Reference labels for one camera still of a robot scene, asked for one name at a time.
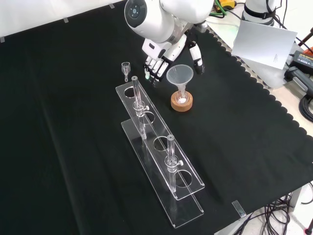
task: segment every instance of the black cloth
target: black cloth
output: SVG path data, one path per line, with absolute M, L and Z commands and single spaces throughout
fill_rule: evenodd
M 144 79 L 143 38 L 124 2 L 6 37 L 0 44 L 0 233 L 211 235 L 313 180 L 313 140 L 208 32 L 206 66 L 187 85 L 192 109 L 175 112 L 176 88 Z M 121 128 L 115 87 L 129 61 L 205 183 L 204 215 L 174 229 Z M 175 64 L 192 66 L 185 50 Z

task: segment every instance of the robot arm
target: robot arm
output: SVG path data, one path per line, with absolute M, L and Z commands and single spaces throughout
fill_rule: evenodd
M 190 49 L 196 72 L 204 72 L 201 52 L 185 32 L 205 21 L 214 0 L 128 0 L 125 19 L 129 27 L 145 38 L 143 51 L 148 55 L 146 75 L 161 80 L 185 45 Z

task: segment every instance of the rack hole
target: rack hole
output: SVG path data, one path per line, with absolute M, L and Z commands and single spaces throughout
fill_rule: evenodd
M 157 137 L 153 141 L 153 147 L 158 151 L 167 150 L 167 138 L 165 136 Z
M 145 116 L 146 116 L 147 118 L 143 117 L 143 118 L 140 118 L 140 119 L 139 119 L 139 121 L 140 121 L 141 123 L 143 123 L 143 124 L 150 124 L 150 123 L 152 124 L 152 123 L 155 121 L 155 119 L 156 119 L 154 113 L 149 112 L 149 111 L 145 111 Z
M 133 87 L 129 87 L 124 91 L 124 95 L 128 98 L 133 98 L 135 96 L 134 94 L 134 88 Z
M 186 170 L 179 170 L 175 173 L 176 185 L 180 188 L 185 188 L 191 185 L 192 175 Z

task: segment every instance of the clear acrylic rack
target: clear acrylic rack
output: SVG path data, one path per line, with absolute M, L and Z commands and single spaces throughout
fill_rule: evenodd
M 204 183 L 137 77 L 116 91 L 131 117 L 122 127 L 174 228 L 201 216 L 194 193 Z

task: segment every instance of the funnel stem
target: funnel stem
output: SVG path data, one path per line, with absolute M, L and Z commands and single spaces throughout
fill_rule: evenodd
M 180 97 L 185 97 L 186 86 L 178 87 L 178 93 Z

